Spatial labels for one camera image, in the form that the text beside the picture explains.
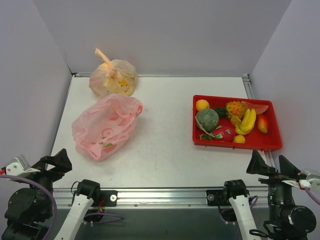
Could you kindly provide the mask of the yellow fruit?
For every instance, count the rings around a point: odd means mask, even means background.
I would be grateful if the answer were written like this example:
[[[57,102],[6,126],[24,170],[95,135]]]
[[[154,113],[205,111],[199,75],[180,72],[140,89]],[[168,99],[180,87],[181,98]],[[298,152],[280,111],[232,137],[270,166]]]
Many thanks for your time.
[[[235,132],[242,136],[249,134],[255,126],[256,119],[256,111],[254,109],[247,109],[241,124],[235,125]]]

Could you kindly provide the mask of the red toy dragon fruit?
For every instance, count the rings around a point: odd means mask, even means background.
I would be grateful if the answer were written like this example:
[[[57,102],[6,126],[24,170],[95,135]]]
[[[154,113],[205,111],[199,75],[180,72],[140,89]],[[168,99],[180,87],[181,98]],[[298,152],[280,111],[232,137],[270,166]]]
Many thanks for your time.
[[[236,136],[235,126],[230,122],[219,123],[217,127],[210,132],[202,133],[199,135],[201,140],[220,141],[220,142],[232,142]]]

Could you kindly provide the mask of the pink plastic bag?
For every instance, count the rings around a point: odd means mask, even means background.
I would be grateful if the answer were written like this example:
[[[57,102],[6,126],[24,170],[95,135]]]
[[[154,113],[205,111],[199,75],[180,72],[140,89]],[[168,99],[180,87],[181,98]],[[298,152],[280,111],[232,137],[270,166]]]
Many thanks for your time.
[[[102,98],[71,125],[76,151],[94,161],[105,160],[130,138],[142,111],[135,97],[113,93]]]

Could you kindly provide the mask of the orange toy pineapple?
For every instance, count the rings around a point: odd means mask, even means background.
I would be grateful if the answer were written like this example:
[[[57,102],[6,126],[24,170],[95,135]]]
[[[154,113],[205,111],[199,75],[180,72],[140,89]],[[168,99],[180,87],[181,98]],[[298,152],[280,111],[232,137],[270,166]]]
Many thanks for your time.
[[[224,107],[215,107],[214,110],[221,118],[238,117],[242,119],[245,115],[246,109],[241,101],[230,101]]]

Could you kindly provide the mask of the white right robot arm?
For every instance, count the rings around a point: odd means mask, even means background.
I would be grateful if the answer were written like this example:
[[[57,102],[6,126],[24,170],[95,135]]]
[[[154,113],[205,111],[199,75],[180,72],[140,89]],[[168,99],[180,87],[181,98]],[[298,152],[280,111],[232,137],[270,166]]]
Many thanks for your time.
[[[222,200],[232,206],[244,240],[305,240],[316,228],[315,214],[308,207],[295,204],[292,189],[305,191],[318,204],[320,201],[312,192],[320,190],[320,175],[299,170],[283,155],[278,160],[280,170],[267,165],[253,150],[246,169],[248,174],[260,175],[258,181],[268,186],[269,219],[263,223],[265,232],[256,227],[244,182],[239,179],[224,184]]]

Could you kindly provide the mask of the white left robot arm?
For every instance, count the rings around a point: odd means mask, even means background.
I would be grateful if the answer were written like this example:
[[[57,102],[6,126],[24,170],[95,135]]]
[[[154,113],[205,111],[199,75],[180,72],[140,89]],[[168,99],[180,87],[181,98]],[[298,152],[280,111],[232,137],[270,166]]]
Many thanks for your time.
[[[27,184],[9,198],[4,217],[7,227],[3,240],[46,240],[53,227],[43,226],[46,220],[57,218],[57,203],[53,183],[72,170],[66,149],[54,156],[44,156],[29,165],[22,155],[13,158],[0,169],[1,178]],[[73,240],[91,206],[101,201],[100,184],[84,179],[73,194],[71,209],[55,239]]]

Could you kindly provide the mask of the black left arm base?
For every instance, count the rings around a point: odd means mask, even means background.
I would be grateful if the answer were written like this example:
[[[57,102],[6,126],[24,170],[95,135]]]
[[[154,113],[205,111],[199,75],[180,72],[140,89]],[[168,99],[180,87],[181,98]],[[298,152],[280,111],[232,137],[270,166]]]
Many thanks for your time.
[[[85,222],[102,223],[105,218],[98,213],[106,213],[105,207],[115,207],[117,205],[118,192],[116,190],[102,190],[99,197],[94,200],[93,204],[84,217]]]

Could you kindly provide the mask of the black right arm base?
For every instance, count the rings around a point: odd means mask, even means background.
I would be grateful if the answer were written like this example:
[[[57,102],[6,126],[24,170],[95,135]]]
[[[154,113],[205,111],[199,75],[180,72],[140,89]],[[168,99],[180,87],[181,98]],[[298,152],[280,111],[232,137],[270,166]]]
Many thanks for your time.
[[[235,224],[237,221],[235,211],[222,189],[206,190],[206,201],[210,207],[218,207],[220,217],[226,224]]]

